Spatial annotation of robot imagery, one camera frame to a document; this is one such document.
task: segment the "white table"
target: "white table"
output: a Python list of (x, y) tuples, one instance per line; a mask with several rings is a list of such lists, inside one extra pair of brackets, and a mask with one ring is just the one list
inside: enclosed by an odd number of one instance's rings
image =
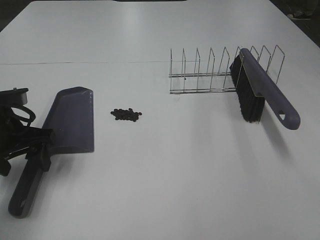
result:
[[(269, 106), (246, 123), (235, 93), (169, 95), (170, 48), (252, 44), (286, 52), (297, 131)], [(268, 0), (31, 3), (0, 33), (1, 89), (29, 88), (35, 127), (59, 90), (92, 89), (95, 152), (54, 156), (25, 219), (7, 210), (26, 162), (11, 160), (0, 239), (318, 239), (319, 60)], [(114, 108), (143, 115), (115, 121)]]

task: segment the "wire rack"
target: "wire rack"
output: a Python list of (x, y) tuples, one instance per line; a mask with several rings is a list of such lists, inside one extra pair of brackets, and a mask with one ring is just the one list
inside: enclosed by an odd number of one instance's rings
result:
[[(224, 47), (216, 66), (216, 54), (212, 47), (209, 50), (208, 61), (204, 62), (201, 61), (198, 48), (196, 48), (194, 60), (187, 60), (183, 48), (181, 61), (173, 61), (173, 52), (170, 49), (170, 94), (235, 92), (236, 87), (231, 79), (230, 67), (232, 68), (232, 63), (240, 49), (239, 46), (236, 48), (234, 58), (231, 59), (230, 52)], [(263, 45), (260, 51), (255, 46), (251, 46), (250, 52), (267, 74), (276, 79), (274, 82), (277, 84), (286, 56), (284, 51), (276, 45), (271, 54), (269, 49)]]

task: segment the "brush bristles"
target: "brush bristles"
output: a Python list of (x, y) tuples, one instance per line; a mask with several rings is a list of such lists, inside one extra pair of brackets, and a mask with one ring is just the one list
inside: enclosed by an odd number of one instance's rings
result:
[(265, 106), (265, 98), (255, 96), (241, 63), (240, 56), (238, 55), (230, 66), (231, 77), (233, 84), (236, 87), (241, 113), (244, 120), (247, 122), (259, 122)]

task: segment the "floor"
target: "floor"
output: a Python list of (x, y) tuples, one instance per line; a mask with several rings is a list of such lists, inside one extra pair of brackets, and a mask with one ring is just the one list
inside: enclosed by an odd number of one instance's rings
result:
[[(300, 8), (299, 0), (270, 0), (284, 14), (290, 14)], [(32, 0), (0, 0), (0, 32)], [(320, 47), (320, 7), (314, 12), (311, 20), (299, 20), (294, 23)]]

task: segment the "hand brush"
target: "hand brush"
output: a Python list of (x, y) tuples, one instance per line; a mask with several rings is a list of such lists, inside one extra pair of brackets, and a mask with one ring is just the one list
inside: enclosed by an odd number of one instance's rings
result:
[(299, 128), (298, 112), (248, 49), (240, 50), (230, 71), (241, 113), (247, 122), (260, 121), (266, 100), (282, 125), (290, 130)]

